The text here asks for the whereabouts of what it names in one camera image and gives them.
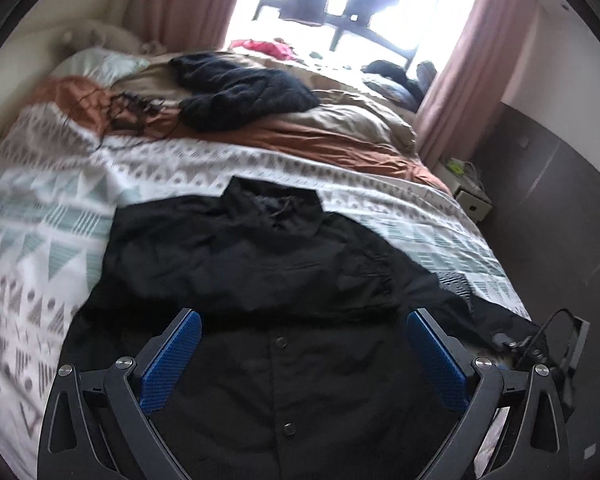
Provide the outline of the black button shirt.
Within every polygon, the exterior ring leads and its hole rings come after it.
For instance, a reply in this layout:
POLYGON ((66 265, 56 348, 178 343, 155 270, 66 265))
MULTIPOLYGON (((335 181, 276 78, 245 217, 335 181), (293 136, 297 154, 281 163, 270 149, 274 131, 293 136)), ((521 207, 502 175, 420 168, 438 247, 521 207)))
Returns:
POLYGON ((154 418, 191 477, 413 479, 456 421, 405 337, 419 308, 476 347, 536 333, 314 191, 235 178, 117 210, 60 358, 104 368, 194 310, 200 343, 154 418))

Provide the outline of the dark clothes pile by window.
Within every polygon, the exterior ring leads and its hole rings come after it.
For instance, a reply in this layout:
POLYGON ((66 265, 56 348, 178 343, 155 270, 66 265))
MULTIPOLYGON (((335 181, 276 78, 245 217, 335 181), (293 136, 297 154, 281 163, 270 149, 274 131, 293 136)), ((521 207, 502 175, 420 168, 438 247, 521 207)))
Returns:
POLYGON ((416 66, 416 76, 407 76, 403 67, 388 61, 374 61, 362 68, 366 86, 397 106, 417 112, 437 76, 429 61, 416 66))

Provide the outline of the white bedside table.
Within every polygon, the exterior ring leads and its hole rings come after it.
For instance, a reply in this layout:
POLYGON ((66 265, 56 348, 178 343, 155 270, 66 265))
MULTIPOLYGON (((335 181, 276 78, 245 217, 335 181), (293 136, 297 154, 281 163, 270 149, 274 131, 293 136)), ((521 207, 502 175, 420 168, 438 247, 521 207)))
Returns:
POLYGON ((449 158, 437 162, 434 174, 450 190, 454 200, 475 223, 483 221, 492 210, 492 200, 484 192, 477 170, 471 162, 449 158))

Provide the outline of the patterned white bed cover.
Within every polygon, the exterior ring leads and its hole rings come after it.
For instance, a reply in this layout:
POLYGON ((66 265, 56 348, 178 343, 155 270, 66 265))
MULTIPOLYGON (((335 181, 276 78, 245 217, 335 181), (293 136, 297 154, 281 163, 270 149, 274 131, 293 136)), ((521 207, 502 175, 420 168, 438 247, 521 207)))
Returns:
POLYGON ((28 105, 0 143, 0 454, 17 478, 36 474, 60 348, 99 279, 114 211, 217 196, 235 176, 310 188, 427 270, 526 314, 475 223, 435 188, 234 144, 99 140, 54 104, 28 105))

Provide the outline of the beige duvet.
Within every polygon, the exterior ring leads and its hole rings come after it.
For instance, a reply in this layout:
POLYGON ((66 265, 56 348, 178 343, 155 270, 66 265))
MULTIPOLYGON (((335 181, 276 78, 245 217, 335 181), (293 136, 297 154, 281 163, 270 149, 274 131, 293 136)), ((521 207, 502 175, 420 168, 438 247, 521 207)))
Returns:
MULTIPOLYGON (((399 110, 384 98, 376 98, 348 86, 335 78, 315 70, 308 70, 294 62, 278 62, 258 54, 218 52, 223 61, 236 64, 245 70, 280 70, 305 84, 320 101, 317 107, 305 112, 274 113, 255 122, 257 126, 270 126, 284 122, 298 128, 314 128, 342 136, 352 136, 370 143, 390 145, 399 153, 415 153, 415 135, 412 129, 414 115, 399 110)), ((131 92, 142 98, 164 99, 181 103, 196 93, 178 84, 174 69, 166 56, 157 58, 141 72, 117 81, 111 90, 116 93, 131 92)))

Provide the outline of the right pink curtain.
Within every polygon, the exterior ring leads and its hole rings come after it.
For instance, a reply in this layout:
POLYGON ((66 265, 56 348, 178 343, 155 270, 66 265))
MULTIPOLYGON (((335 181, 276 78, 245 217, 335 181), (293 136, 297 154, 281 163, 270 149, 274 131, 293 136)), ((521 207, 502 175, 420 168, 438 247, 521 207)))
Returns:
POLYGON ((536 0, 475 0, 449 62, 416 113, 422 162, 468 160, 488 130, 512 78, 536 0))

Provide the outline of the dark fuzzy sweater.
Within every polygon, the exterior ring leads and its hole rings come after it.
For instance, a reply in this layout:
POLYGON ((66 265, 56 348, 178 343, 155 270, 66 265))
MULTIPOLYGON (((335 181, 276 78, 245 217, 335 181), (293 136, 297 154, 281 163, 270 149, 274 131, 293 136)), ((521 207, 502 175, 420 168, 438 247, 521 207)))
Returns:
POLYGON ((210 52, 177 56, 169 66, 176 83, 192 94, 181 100, 181 122, 198 132, 235 130, 320 105, 309 87, 282 70, 240 66, 210 52))

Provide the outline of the pale green pillow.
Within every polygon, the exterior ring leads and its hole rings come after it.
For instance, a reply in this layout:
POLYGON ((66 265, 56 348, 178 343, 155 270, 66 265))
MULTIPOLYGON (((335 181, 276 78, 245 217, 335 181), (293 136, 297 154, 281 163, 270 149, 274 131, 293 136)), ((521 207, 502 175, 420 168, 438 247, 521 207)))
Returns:
POLYGON ((148 66, 149 62, 140 56, 103 48, 87 48, 62 61, 50 76, 82 76, 102 87, 111 87, 118 80, 146 70, 148 66))

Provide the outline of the red cloth on sill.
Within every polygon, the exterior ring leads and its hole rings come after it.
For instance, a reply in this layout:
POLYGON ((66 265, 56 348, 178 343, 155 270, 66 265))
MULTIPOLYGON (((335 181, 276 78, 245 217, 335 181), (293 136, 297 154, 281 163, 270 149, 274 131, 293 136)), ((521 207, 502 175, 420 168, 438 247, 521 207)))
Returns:
POLYGON ((283 41, 235 39, 230 42, 230 48, 244 48, 253 52, 260 52, 279 61, 293 61, 297 59, 294 49, 283 41))

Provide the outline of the plush toy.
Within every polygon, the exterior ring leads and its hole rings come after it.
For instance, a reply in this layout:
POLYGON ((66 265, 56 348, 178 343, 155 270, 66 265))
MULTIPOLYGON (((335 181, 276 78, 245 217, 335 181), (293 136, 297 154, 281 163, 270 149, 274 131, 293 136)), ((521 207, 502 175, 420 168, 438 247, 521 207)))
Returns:
POLYGON ((160 42, 144 41, 127 29, 97 20, 85 20, 69 26, 62 35, 62 44, 72 52, 88 48, 132 55, 162 55, 166 47, 160 42))

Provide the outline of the cream padded headboard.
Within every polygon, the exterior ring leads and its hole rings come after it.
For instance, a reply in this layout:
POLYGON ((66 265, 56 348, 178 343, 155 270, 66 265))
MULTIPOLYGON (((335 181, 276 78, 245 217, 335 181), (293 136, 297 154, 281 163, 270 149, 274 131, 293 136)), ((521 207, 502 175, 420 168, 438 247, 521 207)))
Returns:
POLYGON ((130 0, 38 0, 0 49, 0 136, 34 87, 68 56, 67 28, 84 20, 120 26, 130 0))

